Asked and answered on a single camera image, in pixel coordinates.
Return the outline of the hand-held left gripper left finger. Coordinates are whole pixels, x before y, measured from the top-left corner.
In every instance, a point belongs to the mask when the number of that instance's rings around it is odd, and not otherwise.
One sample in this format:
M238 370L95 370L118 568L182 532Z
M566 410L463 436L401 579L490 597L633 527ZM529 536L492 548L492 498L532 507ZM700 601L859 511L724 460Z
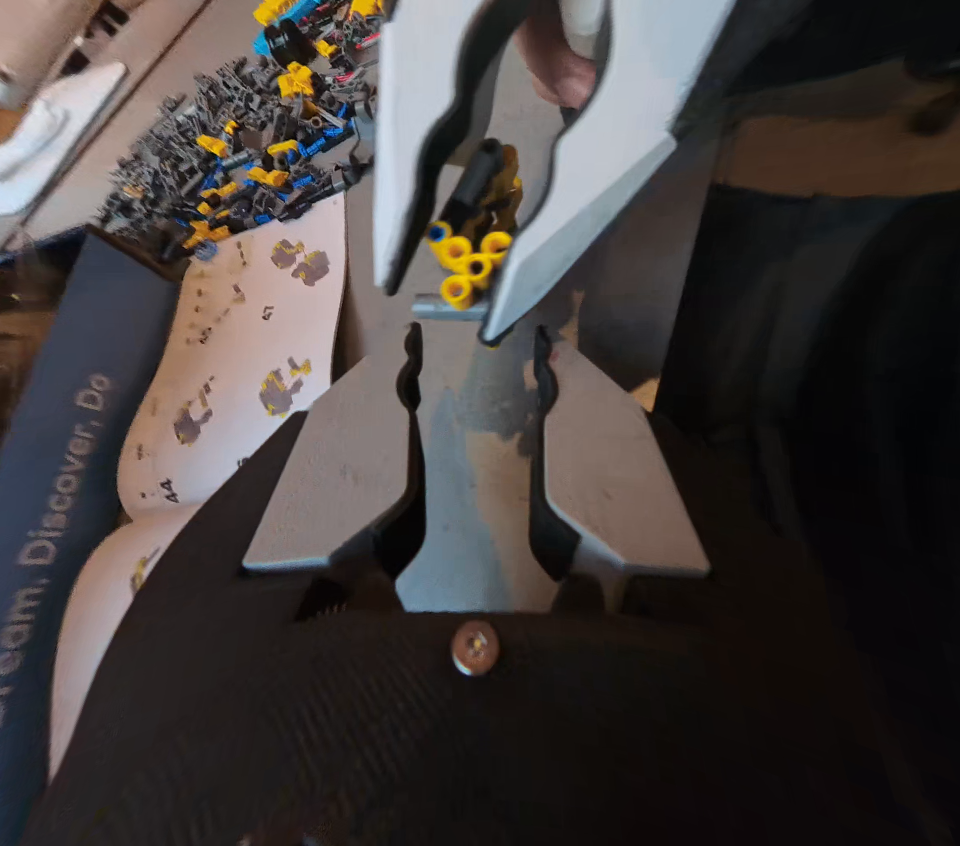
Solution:
M407 324L312 405L247 548L249 572L374 560L402 572L426 537L426 461L418 422L420 324Z

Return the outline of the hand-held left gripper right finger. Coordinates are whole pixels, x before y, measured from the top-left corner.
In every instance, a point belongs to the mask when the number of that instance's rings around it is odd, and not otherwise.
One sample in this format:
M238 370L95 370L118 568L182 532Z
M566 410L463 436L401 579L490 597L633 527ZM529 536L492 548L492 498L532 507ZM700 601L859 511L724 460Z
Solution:
M618 610L635 577L703 580L711 563L647 413L594 363L534 334L529 540L559 586L583 580Z

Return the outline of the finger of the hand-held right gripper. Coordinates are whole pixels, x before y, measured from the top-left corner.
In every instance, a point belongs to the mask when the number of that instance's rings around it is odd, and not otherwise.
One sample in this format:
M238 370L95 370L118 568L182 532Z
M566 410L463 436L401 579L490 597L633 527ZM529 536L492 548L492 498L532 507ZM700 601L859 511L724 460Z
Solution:
M375 285L402 286L442 168L479 136L480 96L530 0L385 0L379 44Z
M480 328L499 343L671 156L673 129L737 0L606 0L594 90L551 151Z

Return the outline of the yellow grey brick assembly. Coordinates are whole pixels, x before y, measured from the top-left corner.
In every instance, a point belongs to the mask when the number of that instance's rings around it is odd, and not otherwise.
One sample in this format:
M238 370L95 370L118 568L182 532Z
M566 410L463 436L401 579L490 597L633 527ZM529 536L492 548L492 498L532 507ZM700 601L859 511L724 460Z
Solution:
M492 231L504 231L509 233L512 237L512 242L514 242L514 239L517 235L517 217L523 199L523 185L520 178L519 154L514 146L503 143L501 144L504 147L505 153L504 169L487 188L487 191L485 192L483 199L479 204L479 208L475 217L467 221L467 223L460 230L459 234L455 234L455 236L464 236L470 239L474 248L478 247L482 238ZM434 219L431 223L443 220L443 210L448 199L450 198L450 195L442 206L438 218ZM501 268L494 274L492 285L486 292L484 298L477 301L473 307L462 311L448 306L442 300L440 287L443 280L448 275L448 272L440 266L434 256L433 258L442 273L442 278L438 285L438 291L436 293L420 295L415 298L412 306L412 312L414 316L419 320L433 320L439 322L482 322L486 317L489 306L493 300L494 291L498 286L500 272L506 258L504 259Z

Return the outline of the yellow three-hole connector brick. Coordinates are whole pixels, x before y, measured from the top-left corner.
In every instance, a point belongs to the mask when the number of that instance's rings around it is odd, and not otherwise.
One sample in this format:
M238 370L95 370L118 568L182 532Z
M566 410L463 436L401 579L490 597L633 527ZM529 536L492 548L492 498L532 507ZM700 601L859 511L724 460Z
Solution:
M456 310L473 307L492 286L512 244L512 236L504 231L489 232L476 248L464 236L450 239L446 243L448 268L443 268L448 275L439 288L441 299Z

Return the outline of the grey desk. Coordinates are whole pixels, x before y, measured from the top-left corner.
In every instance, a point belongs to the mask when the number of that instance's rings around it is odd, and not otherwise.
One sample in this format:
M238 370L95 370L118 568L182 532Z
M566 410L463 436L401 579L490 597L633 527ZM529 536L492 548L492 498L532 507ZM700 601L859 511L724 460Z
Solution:
M107 52L142 73L134 86L117 93L98 132L66 168L24 232L43 236L82 223L93 215L106 189L107 171L145 129L165 90L185 90L190 74L239 54L254 22L243 0L146 0ZM325 420L334 458L354 444L370 443L386 455L387 418L358 417L348 424L339 394L366 375L367 399L383 394L387 374L381 361L395 349L414 320L414 292L428 288L429 263L421 256L412 279L388 299L371 286L371 181L347 196L343 221L350 273L342 300L338 354L346 375L320 405L336 411ZM418 412L426 462L426 534L397 589L410 611L539 611L549 606L555 583L529 545L531 457L537 448L536 382L533 372L536 316L522 320L499 348L475 338L473 323L422 321L424 365ZM558 337L553 350L562 365L572 363L582 379L575 393L599 393L599 405L578 408L586 432L570 420L564 454L573 462L574 439L588 459L614 476L616 493L604 512L623 526L625 541L607 548L589 539L582 551L596 565L612 595L632 574L701 579L709 561L642 407L627 393L615 394L601 380L575 340Z

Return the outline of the person's right hand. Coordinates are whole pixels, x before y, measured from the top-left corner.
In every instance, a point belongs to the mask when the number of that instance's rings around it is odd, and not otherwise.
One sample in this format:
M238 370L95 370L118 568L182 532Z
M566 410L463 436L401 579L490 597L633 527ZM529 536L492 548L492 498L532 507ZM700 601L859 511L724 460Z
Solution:
M594 91L596 67L572 49L558 14L531 15L513 39L537 95L558 108L583 108Z

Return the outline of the open instruction booklet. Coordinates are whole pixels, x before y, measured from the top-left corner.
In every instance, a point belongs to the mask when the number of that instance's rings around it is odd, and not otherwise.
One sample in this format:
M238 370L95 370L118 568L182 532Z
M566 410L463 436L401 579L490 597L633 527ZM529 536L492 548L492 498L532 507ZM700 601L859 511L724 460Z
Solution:
M345 193L193 259L116 474L122 512L69 595L56 645L47 779L138 591L201 506L331 384L348 267Z

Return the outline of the person's body in black clothing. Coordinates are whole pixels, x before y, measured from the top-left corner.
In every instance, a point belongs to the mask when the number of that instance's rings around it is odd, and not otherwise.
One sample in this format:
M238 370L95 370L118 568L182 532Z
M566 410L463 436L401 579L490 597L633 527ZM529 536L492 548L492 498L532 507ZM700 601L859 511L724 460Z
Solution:
M706 195L656 409L821 564L918 820L958 844L958 183Z

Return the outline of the pile of loose brick pieces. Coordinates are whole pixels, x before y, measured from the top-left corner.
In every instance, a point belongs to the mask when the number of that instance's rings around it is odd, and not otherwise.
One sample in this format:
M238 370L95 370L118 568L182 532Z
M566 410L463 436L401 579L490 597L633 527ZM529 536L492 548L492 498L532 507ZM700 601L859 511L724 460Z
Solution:
M119 158L96 225L160 263L286 223L373 167L383 0L263 0L254 56L196 74Z

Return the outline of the blue cardboard box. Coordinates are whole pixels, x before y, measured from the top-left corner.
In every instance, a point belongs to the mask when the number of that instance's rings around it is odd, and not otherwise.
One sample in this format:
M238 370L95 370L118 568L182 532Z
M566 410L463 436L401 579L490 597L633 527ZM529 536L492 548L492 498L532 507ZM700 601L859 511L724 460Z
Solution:
M67 600L114 527L119 453L162 359L180 290L91 231L52 246L73 262L2 442L2 844L18 843L46 783Z

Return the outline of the wooden book stand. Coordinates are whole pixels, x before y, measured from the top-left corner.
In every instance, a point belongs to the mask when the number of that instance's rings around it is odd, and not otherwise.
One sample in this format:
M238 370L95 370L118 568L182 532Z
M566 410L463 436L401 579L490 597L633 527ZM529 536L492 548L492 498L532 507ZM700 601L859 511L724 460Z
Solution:
M74 156L126 76L123 63L66 75L108 0L1 0L1 216L28 211Z

